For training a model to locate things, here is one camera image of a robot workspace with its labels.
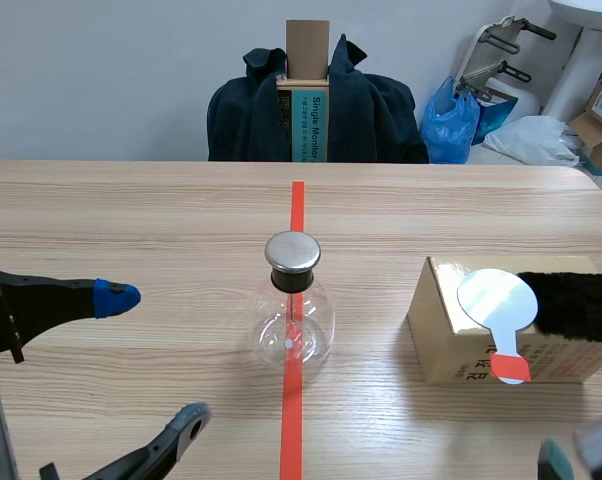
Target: blue gripper tip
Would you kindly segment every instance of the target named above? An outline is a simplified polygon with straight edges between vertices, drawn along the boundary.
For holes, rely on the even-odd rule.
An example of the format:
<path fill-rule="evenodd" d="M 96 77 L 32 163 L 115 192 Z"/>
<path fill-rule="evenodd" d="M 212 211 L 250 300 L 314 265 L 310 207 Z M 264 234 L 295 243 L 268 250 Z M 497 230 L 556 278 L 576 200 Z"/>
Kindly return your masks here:
<path fill-rule="evenodd" d="M 141 293 L 132 285 L 123 290 L 110 288 L 107 280 L 97 278 L 94 281 L 94 316 L 106 318 L 132 310 L 141 301 Z"/>

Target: black fur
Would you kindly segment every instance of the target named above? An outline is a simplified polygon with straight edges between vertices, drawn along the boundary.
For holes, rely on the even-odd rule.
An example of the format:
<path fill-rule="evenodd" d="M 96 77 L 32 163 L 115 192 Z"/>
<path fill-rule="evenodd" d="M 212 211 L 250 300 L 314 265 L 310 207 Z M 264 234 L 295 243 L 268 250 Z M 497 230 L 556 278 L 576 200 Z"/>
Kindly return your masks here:
<path fill-rule="evenodd" d="M 602 274 L 520 273 L 537 296 L 543 334 L 602 342 Z"/>

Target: black jacket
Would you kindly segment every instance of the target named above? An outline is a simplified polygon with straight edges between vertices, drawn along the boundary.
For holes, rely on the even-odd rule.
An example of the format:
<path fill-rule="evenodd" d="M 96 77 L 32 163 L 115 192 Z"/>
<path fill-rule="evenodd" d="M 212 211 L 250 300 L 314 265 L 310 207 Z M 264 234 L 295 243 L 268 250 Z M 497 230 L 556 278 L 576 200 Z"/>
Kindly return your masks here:
<path fill-rule="evenodd" d="M 328 162 L 428 163 L 410 89 L 356 70 L 365 58 L 341 36 L 330 66 Z M 255 49 L 243 60 L 246 77 L 225 84 L 210 102 L 209 160 L 290 161 L 276 84 L 285 52 Z"/>

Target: glass bottle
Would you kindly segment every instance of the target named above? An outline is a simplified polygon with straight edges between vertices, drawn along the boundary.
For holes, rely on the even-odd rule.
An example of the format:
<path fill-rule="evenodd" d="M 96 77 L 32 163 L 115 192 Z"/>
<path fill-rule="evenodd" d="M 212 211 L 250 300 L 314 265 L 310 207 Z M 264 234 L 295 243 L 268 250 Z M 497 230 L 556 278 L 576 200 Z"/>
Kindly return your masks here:
<path fill-rule="evenodd" d="M 272 367 L 282 369 L 287 357 L 315 369 L 330 352 L 334 308 L 314 278 L 320 257 L 318 242 L 302 232 L 279 233 L 265 246 L 272 274 L 252 298 L 252 348 Z"/>

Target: sink pedestal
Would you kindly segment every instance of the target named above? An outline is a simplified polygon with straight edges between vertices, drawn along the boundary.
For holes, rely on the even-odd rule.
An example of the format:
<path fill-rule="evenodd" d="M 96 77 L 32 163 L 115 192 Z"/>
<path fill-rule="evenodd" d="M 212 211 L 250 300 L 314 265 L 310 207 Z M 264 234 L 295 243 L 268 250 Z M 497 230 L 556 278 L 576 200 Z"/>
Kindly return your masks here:
<path fill-rule="evenodd" d="M 602 71 L 602 31 L 584 28 L 543 114 L 567 122 L 585 108 Z"/>

